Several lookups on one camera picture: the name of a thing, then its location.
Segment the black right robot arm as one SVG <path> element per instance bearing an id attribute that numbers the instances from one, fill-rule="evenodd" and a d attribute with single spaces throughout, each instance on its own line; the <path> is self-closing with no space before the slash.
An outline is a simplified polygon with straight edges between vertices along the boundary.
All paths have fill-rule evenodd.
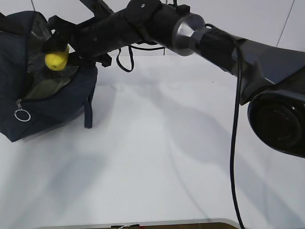
<path id="1" fill-rule="evenodd" d="M 305 54 L 231 35 L 191 13 L 188 5 L 132 0 L 118 12 L 102 0 L 85 0 L 94 16 L 74 24 L 58 16 L 47 25 L 55 33 L 45 53 L 70 45 L 85 63 L 109 65 L 107 54 L 146 43 L 180 56 L 198 54 L 237 77 L 238 105 L 248 104 L 249 124 L 270 148 L 305 155 Z"/>

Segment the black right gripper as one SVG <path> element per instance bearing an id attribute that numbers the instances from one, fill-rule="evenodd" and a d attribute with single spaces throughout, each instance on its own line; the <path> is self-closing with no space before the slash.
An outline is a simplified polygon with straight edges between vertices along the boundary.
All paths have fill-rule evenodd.
<path id="1" fill-rule="evenodd" d="M 81 24 L 74 24 L 55 15 L 48 19 L 47 28 L 51 32 L 50 38 L 44 42 L 42 52 L 64 52 L 69 46 L 67 66 L 93 68 L 97 62 L 103 67 L 112 64 L 112 57 L 107 54 L 88 53 L 91 44 L 97 37 L 91 35 L 91 25 L 96 21 L 92 18 Z"/>

